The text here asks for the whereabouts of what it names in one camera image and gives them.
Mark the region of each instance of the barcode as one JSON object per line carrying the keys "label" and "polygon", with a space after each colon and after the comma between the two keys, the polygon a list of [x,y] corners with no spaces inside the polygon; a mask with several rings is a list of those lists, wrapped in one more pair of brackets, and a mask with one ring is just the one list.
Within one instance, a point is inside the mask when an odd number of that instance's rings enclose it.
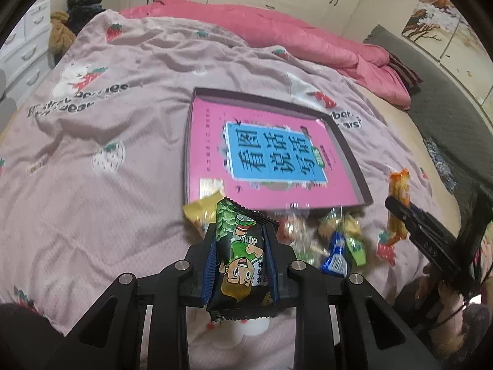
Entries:
{"label": "barcode", "polygon": [[334,257],[332,257],[332,260],[329,263],[329,270],[347,276],[348,264],[342,254],[335,254]]}

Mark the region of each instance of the wall mural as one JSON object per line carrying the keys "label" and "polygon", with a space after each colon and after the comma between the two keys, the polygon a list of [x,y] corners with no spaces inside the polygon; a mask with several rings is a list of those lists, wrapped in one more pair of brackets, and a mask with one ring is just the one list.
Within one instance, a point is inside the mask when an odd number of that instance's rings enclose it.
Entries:
{"label": "wall mural", "polygon": [[482,104],[493,86],[493,62],[450,0],[419,0],[403,36],[440,61]]}

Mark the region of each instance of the silver bolt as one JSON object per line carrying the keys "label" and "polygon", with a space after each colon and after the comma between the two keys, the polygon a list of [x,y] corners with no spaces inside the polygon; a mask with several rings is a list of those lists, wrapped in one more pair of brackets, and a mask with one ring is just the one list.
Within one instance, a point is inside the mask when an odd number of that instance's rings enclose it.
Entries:
{"label": "silver bolt", "polygon": [[190,267],[190,263],[186,260],[180,260],[174,264],[174,268],[180,271],[186,270],[188,267]]}
{"label": "silver bolt", "polygon": [[293,268],[293,270],[301,271],[307,268],[307,264],[304,261],[297,260],[291,263],[291,267]]}
{"label": "silver bolt", "polygon": [[122,274],[120,275],[120,278],[118,278],[120,284],[129,284],[132,282],[132,280],[134,279],[134,276],[132,274]]}
{"label": "silver bolt", "polygon": [[356,285],[363,284],[363,281],[365,280],[361,274],[358,273],[352,273],[349,276],[349,280]]}

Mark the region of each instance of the pink blanket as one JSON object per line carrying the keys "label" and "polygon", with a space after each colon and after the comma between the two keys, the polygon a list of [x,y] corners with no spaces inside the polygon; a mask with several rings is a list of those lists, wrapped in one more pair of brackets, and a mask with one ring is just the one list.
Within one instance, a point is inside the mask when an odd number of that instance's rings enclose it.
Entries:
{"label": "pink blanket", "polygon": [[397,73],[387,66],[389,53],[276,11],[241,5],[210,5],[187,0],[157,0],[121,12],[127,18],[174,17],[214,23],[252,48],[283,46],[301,60],[330,66],[388,102],[408,107],[411,99]]}

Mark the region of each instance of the blue label with chinese characters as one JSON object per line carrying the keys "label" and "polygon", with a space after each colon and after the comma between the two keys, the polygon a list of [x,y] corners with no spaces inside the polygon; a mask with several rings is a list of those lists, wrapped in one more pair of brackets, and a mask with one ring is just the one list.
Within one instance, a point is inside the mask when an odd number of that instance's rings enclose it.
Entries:
{"label": "blue label with chinese characters", "polygon": [[326,183],[312,142],[302,132],[226,123],[229,167],[236,180]]}

